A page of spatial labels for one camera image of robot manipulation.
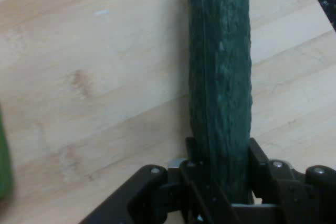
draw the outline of cucumber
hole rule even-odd
[[[11,160],[2,122],[2,113],[0,111],[0,199],[9,194],[12,186],[13,176],[11,171]]]
[[[249,0],[189,0],[191,128],[211,176],[247,203],[251,128]]]

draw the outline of black bracket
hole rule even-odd
[[[168,170],[142,167],[81,224],[162,224],[177,210],[185,223],[336,223],[336,171],[313,166],[299,173],[284,161],[269,160],[251,138],[250,185],[263,204],[231,204],[199,159],[196,141],[187,138],[186,145],[188,160]]]

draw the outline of wood grain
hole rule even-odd
[[[302,172],[336,168],[336,36],[322,9],[250,0],[250,18],[251,135]],[[187,52],[187,0],[0,0],[15,174],[0,222],[77,223],[142,165],[184,156]]]

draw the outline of cucumber skin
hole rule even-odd
[[[249,0],[189,0],[189,6],[191,128],[228,199],[247,203]]]
[[[11,169],[11,159],[5,129],[0,111],[0,199],[7,196],[13,188],[13,175]]]

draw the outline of screw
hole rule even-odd
[[[195,167],[196,165],[193,162],[188,162],[187,166],[188,167]]]
[[[316,168],[314,168],[314,172],[319,173],[319,174],[323,174],[325,171],[320,167],[316,167]]]
[[[280,167],[282,167],[282,162],[280,162],[280,161],[274,161],[273,162],[273,166],[280,168]]]
[[[160,172],[160,169],[158,168],[151,169],[151,173],[159,173],[159,172]]]

